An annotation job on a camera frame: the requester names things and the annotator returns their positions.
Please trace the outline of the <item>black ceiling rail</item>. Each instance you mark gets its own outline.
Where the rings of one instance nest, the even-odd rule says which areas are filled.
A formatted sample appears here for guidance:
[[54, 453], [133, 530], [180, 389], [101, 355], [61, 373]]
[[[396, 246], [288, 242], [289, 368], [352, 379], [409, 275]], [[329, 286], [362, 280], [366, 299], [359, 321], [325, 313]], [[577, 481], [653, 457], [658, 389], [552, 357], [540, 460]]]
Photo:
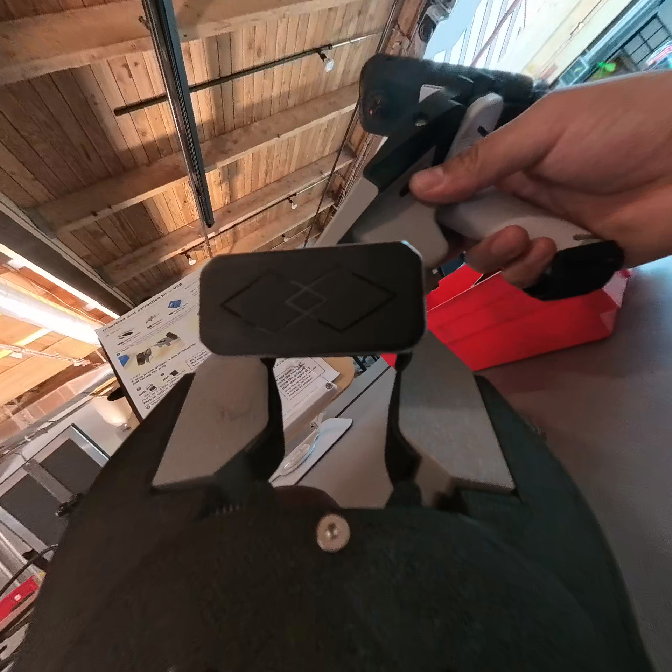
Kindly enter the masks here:
[[203, 237], [207, 239], [208, 231], [214, 225], [214, 212], [173, 5], [171, 1], [142, 1], [142, 7], [177, 130]]

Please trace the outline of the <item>red box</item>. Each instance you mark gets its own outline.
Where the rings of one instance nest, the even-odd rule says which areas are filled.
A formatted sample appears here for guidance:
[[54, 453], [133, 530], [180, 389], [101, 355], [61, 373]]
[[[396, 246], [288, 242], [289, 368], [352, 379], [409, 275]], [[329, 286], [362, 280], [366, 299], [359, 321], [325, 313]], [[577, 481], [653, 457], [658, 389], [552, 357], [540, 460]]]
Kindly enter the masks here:
[[1, 622], [17, 610], [29, 597], [40, 588], [41, 580], [37, 576], [31, 576], [12, 589], [6, 596], [1, 598]]

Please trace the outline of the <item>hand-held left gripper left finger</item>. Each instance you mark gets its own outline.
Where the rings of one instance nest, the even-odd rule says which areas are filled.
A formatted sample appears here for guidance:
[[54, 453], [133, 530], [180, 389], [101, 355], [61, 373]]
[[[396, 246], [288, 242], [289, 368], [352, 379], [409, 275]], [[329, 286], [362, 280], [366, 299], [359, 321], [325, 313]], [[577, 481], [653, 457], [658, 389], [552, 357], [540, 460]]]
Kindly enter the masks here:
[[270, 477], [285, 454], [281, 399], [270, 357], [210, 356], [199, 366], [153, 486], [212, 487], [225, 505], [277, 499]]

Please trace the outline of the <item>red plastic bin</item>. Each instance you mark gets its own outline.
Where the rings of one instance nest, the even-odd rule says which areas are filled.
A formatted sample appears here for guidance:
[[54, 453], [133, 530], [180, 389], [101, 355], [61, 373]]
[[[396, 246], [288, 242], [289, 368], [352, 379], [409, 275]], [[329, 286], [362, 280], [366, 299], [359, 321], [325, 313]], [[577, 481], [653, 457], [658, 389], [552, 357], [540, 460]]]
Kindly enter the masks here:
[[542, 301], [500, 274], [486, 278], [462, 265], [427, 296], [427, 328], [475, 372], [604, 340], [631, 275], [621, 270], [588, 295]]

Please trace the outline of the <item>instruction sheet board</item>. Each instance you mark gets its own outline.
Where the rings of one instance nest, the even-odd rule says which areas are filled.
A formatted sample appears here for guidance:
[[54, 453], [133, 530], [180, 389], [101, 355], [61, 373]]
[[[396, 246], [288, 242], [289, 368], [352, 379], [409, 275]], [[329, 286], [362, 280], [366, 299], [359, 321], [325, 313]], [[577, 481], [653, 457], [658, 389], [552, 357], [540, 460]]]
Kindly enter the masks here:
[[[99, 341], [144, 419], [184, 375], [195, 373], [210, 352], [199, 339], [198, 281], [178, 283], [98, 329]], [[311, 422], [354, 379], [347, 357], [277, 359], [274, 375], [283, 426]]]

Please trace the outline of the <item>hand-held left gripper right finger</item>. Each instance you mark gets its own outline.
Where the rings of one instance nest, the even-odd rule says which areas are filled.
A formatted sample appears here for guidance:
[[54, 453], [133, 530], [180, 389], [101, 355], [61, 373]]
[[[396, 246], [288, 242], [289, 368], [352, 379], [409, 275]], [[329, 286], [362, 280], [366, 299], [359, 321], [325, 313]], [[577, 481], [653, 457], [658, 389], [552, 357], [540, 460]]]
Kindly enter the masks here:
[[425, 333], [397, 357], [384, 447], [394, 489], [423, 505], [456, 489], [509, 494], [513, 477], [476, 377], [436, 336]]

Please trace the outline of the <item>white stand base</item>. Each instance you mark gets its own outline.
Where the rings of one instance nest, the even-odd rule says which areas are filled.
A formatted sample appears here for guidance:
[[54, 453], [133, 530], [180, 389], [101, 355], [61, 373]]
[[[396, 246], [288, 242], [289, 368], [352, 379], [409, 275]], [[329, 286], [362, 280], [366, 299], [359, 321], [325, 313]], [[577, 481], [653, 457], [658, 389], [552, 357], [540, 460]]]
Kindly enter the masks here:
[[352, 420], [349, 418], [323, 419], [320, 414], [311, 424], [312, 432], [283, 458], [269, 483], [273, 487], [298, 484], [335, 447], [351, 426]]

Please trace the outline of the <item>person's right hand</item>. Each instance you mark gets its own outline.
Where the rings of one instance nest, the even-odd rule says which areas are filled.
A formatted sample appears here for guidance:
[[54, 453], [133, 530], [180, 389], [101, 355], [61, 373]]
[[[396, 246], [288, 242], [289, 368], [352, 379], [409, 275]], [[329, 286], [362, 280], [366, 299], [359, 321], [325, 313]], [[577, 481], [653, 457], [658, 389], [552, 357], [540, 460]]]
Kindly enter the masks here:
[[556, 89], [410, 181], [434, 204], [493, 186], [615, 241], [626, 267], [671, 256], [671, 72]]

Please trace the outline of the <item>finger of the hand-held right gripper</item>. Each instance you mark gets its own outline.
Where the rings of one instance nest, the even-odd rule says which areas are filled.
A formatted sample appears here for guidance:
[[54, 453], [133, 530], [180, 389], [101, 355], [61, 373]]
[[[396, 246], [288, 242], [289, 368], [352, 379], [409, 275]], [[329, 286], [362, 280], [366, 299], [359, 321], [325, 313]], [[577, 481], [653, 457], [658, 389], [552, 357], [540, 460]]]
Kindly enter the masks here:
[[374, 198], [351, 227], [355, 243], [406, 242], [421, 256], [426, 268], [435, 269], [449, 257], [449, 242], [435, 219], [436, 206], [426, 205], [399, 190]]
[[332, 247], [340, 243], [357, 219], [378, 195], [378, 187], [361, 177], [348, 191], [343, 203], [337, 208], [334, 216], [317, 237], [313, 247]]

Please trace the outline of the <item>grey cabinet panel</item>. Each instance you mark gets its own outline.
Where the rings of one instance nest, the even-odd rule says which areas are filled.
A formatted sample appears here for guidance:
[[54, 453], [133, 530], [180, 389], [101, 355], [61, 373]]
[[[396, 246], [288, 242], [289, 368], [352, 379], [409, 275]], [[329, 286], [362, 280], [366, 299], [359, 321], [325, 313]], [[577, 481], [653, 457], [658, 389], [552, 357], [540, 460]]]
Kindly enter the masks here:
[[71, 424], [40, 449], [13, 458], [1, 476], [1, 523], [31, 550], [56, 544], [67, 516], [109, 460]]

